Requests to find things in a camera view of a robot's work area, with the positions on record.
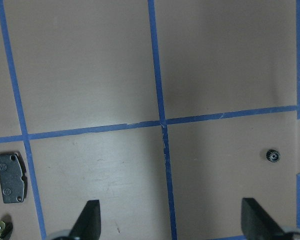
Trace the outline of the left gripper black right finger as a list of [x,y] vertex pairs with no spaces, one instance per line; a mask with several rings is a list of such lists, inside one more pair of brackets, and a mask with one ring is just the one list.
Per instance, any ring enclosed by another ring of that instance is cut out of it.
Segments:
[[241,200],[241,230],[247,240],[284,240],[285,231],[254,199]]

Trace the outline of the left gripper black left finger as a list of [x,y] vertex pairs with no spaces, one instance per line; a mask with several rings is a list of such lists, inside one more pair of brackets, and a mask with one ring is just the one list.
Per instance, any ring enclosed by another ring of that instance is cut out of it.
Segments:
[[70,230],[70,240],[99,240],[101,236],[101,208],[99,200],[89,200],[85,204],[74,226]]

